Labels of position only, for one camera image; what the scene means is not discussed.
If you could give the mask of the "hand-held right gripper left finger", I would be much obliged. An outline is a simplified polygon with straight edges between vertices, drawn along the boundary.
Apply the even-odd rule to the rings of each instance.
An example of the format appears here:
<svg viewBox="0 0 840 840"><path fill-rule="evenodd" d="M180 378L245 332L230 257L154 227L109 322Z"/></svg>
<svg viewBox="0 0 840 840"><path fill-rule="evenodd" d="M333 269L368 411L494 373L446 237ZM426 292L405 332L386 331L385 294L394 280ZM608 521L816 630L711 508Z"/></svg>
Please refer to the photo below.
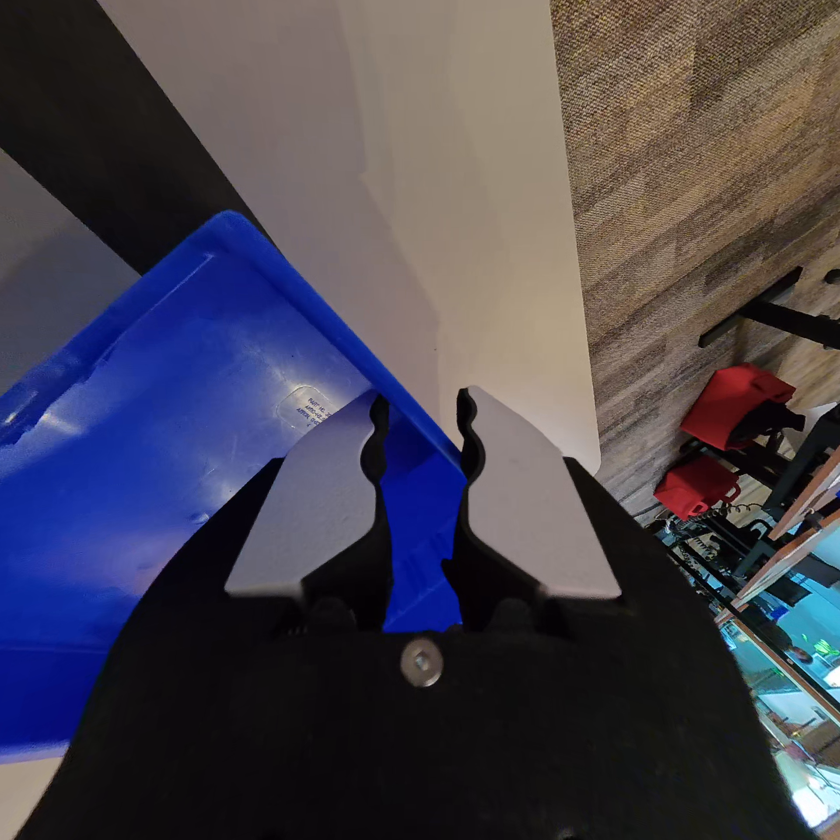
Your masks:
<svg viewBox="0 0 840 840"><path fill-rule="evenodd" d="M282 461L226 584L238 598L345 604L380 631L393 588L382 480L390 406L368 391L306 433Z"/></svg>

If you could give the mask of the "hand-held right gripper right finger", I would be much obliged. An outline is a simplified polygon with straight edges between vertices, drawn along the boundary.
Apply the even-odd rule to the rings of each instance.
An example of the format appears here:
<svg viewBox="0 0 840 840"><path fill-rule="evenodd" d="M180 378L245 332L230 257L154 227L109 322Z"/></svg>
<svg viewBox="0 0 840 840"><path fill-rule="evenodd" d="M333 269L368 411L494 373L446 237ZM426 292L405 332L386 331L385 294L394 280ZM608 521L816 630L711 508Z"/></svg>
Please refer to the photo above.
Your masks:
<svg viewBox="0 0 840 840"><path fill-rule="evenodd" d="M505 604L542 632L561 604L615 604L622 589L561 449L484 389L457 395L465 477L451 557L442 562L465 630L490 629Z"/></svg>

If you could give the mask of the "blue plastic bin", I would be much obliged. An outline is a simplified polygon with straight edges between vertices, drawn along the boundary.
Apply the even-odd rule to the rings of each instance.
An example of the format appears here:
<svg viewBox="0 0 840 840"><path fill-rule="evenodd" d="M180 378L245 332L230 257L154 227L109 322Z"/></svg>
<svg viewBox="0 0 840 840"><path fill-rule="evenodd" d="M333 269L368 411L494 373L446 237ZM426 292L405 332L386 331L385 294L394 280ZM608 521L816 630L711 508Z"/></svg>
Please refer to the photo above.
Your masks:
<svg viewBox="0 0 840 840"><path fill-rule="evenodd" d="M443 631L456 446L245 216L212 217L2 395L2 763L63 754L165 562L369 390L391 408L385 630Z"/></svg>

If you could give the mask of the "red bag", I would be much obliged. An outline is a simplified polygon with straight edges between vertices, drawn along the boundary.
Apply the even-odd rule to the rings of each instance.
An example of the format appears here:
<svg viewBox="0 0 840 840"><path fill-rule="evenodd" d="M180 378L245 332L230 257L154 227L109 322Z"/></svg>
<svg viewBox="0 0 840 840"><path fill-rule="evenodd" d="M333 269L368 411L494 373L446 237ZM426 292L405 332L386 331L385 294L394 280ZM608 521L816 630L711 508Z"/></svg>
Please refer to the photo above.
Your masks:
<svg viewBox="0 0 840 840"><path fill-rule="evenodd" d="M751 413L765 404L786 407L796 388L770 371L751 363L720 369L690 407L679 429L720 451L744 448L763 432L745 441L736 440L736 429Z"/></svg>
<svg viewBox="0 0 840 840"><path fill-rule="evenodd" d="M720 502L739 498L739 476L707 455L672 468L654 490L654 498L683 522L696 518Z"/></svg>

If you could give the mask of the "brown desk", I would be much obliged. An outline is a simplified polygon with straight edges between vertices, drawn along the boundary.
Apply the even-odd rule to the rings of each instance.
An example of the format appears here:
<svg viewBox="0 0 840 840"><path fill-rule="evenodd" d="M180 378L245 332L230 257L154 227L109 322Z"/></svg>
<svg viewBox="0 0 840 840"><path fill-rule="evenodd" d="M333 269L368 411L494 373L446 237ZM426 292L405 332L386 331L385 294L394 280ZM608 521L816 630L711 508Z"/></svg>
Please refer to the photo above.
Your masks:
<svg viewBox="0 0 840 840"><path fill-rule="evenodd" d="M716 616L715 624L718 627L738 619L748 602L792 571L820 541L838 529L838 491L839 452L835 448L827 462L818 468L814 477L770 531L771 548L775 548L775 551L734 597L733 606Z"/></svg>

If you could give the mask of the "black desk foot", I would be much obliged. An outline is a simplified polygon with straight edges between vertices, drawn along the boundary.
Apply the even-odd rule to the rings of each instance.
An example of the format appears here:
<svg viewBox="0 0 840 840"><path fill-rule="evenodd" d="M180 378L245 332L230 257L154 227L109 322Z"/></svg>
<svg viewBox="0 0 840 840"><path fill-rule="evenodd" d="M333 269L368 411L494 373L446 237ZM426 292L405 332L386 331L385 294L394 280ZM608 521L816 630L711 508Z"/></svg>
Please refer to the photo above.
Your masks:
<svg viewBox="0 0 840 840"><path fill-rule="evenodd" d="M839 350L839 321L825 314L812 315L783 304L802 277L803 267L796 266L772 286L729 314L698 339L705 349L734 330L741 322L752 321L799 339L820 344L825 350Z"/></svg>

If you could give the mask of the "black tape strip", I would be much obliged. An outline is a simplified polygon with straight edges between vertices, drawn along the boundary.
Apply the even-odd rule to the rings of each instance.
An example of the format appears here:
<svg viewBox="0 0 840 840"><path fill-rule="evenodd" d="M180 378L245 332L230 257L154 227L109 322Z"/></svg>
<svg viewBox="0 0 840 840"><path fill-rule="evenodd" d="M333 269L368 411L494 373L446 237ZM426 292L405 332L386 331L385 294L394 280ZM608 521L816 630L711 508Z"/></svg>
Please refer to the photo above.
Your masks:
<svg viewBox="0 0 840 840"><path fill-rule="evenodd" d="M143 274L213 216L256 215L95 1L1 2L2 150Z"/></svg>

